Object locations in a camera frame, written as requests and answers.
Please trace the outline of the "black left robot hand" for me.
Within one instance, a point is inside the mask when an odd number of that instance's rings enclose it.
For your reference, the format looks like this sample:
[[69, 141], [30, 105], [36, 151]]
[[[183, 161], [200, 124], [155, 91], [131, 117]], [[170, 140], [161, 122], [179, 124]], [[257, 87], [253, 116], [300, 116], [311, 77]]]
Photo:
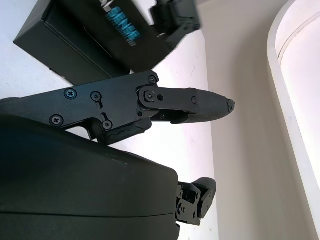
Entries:
[[194, 0], [158, 0], [149, 9], [158, 37], [173, 51], [184, 37], [201, 29]]

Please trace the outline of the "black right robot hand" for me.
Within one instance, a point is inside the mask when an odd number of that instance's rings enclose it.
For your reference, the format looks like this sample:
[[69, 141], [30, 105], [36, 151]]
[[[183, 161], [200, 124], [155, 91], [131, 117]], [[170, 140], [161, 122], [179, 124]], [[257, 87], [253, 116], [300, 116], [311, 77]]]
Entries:
[[149, 70], [0, 102], [3, 240], [176, 240], [199, 226], [217, 184], [112, 145], [153, 122], [219, 120], [235, 102], [163, 88]]

